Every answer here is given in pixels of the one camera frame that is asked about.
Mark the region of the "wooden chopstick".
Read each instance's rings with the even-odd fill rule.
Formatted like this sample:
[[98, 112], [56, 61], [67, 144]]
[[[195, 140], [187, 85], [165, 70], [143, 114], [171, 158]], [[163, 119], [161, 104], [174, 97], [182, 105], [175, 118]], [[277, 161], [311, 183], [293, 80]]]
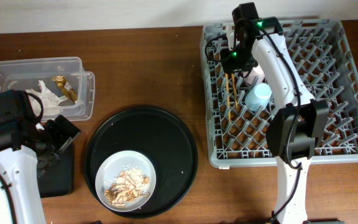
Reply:
[[231, 74], [231, 79], [232, 79], [232, 89], [233, 89], [233, 94], [234, 94], [234, 102], [235, 102], [235, 107], [237, 109], [238, 107], [238, 102], [237, 102], [237, 90], [236, 90], [236, 79], [235, 79], [235, 75], [234, 73]]
[[226, 104], [227, 104], [227, 108], [229, 110], [227, 113], [227, 119], [230, 122], [231, 121], [231, 106], [230, 106], [230, 92], [229, 92], [229, 75], [227, 73], [225, 73], [224, 75], [225, 75], [225, 79], [226, 79], [226, 92], [227, 92]]

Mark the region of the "pink cup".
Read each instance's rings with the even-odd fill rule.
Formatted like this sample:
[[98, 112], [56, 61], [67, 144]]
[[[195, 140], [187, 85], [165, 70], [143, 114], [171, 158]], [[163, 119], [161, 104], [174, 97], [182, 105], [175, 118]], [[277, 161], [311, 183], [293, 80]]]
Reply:
[[244, 72], [243, 78], [247, 84], [252, 85], [253, 83], [262, 83], [265, 78], [265, 75], [260, 65], [258, 65], [256, 67], [253, 67], [250, 72]]

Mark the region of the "white napkin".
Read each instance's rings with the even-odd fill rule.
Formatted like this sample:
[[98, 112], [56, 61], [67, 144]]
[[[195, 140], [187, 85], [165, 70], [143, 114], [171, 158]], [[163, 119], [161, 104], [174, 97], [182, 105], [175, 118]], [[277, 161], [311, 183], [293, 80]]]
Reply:
[[58, 97], [56, 94], [52, 93], [42, 80], [39, 80], [38, 86], [40, 87], [40, 91], [35, 91], [34, 89], [25, 91], [41, 99], [44, 107], [44, 116], [54, 116], [59, 114], [60, 109], [62, 108], [60, 103], [66, 101], [68, 98], [66, 96]]

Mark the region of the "blue cup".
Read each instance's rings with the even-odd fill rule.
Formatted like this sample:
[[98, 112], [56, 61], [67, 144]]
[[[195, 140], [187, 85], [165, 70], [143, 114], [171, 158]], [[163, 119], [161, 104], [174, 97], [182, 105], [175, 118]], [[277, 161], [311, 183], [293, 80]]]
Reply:
[[246, 95], [244, 103], [251, 111], [263, 110], [267, 107], [270, 97], [272, 96], [271, 88], [266, 83], [256, 84]]

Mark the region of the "gold foil wrapper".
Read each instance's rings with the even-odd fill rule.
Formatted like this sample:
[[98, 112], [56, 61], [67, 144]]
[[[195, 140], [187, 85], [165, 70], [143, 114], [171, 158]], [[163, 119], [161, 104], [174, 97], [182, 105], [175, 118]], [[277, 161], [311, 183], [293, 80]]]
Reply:
[[57, 84], [57, 87], [68, 99], [70, 99], [73, 103], [77, 101], [78, 95], [76, 91], [64, 76], [54, 76], [52, 80]]

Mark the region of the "grey plate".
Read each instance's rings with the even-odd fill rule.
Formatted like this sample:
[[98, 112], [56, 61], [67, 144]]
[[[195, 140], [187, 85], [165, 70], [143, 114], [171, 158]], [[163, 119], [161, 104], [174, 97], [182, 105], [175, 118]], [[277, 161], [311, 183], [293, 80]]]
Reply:
[[[130, 168], [140, 169], [144, 175], [150, 178], [149, 195], [135, 199], [133, 202], [127, 202], [124, 208], [116, 208], [109, 204], [104, 196], [104, 191], [110, 188], [119, 173]], [[115, 212], [132, 212], [141, 208], [151, 198], [157, 183], [157, 175], [151, 161], [143, 154], [135, 151], [121, 151], [109, 156], [99, 167], [95, 189], [98, 199], [107, 208]]]

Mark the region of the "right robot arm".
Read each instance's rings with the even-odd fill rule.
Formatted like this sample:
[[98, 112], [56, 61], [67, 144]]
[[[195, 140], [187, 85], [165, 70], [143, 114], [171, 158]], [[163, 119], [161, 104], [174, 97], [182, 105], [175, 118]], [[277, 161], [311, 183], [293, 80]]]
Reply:
[[276, 17], [261, 18], [252, 2], [232, 11], [234, 33], [223, 37], [229, 48], [219, 58], [225, 73], [261, 67], [272, 91], [277, 114], [265, 138], [276, 160], [278, 195], [268, 223], [307, 223], [306, 181], [311, 158], [320, 145], [329, 108], [305, 87], [287, 50], [283, 29]]

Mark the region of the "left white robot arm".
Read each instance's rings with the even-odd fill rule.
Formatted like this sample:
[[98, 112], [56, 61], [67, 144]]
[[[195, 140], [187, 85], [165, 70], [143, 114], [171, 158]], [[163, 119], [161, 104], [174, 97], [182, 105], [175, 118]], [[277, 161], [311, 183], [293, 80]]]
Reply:
[[0, 223], [45, 223], [41, 199], [74, 187], [73, 141], [81, 131], [66, 117], [42, 122], [32, 93], [0, 93]]

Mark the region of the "grey dishwasher rack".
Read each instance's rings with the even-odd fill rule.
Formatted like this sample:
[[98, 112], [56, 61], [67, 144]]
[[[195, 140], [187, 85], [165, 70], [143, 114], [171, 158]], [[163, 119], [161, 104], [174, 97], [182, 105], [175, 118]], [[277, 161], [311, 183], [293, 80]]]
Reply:
[[204, 26], [208, 159], [213, 167], [358, 162], [358, 73], [337, 20]]

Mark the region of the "black rectangular bin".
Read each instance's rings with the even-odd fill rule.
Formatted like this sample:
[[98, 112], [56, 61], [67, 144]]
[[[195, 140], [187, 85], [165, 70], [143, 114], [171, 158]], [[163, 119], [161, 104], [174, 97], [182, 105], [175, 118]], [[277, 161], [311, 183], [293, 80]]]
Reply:
[[74, 188], [73, 144], [61, 153], [52, 153], [38, 159], [37, 183], [42, 198], [72, 193]]

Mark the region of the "clear plastic bin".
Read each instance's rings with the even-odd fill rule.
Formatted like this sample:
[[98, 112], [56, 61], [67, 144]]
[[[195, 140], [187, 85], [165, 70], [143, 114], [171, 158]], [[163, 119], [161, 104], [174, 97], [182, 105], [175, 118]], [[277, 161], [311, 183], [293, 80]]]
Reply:
[[[64, 77], [78, 99], [67, 99], [53, 77]], [[38, 94], [51, 91], [60, 100], [57, 105], [44, 104], [42, 121], [63, 115], [69, 121], [86, 121], [93, 112], [95, 80], [78, 57], [36, 58], [0, 62], [0, 93], [8, 90], [31, 91]]]

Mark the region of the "food scraps on plate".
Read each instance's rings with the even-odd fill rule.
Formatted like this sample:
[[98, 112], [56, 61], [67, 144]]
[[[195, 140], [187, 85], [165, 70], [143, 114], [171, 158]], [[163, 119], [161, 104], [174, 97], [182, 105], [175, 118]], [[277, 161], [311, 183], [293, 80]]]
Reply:
[[135, 167], [119, 173], [110, 188], [104, 191], [104, 196], [110, 205], [124, 208], [127, 202], [149, 195], [150, 178]]

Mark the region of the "round black tray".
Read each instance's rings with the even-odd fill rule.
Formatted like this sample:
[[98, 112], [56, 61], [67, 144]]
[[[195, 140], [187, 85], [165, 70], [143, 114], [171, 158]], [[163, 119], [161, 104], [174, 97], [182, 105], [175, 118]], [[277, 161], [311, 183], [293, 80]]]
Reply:
[[84, 177], [96, 196], [96, 174], [101, 164], [120, 151], [136, 151], [150, 159], [157, 186], [151, 198], [127, 218], [149, 218], [173, 208], [187, 194], [198, 168], [198, 151], [191, 131], [174, 114], [161, 108], [136, 106], [108, 118], [88, 141]]

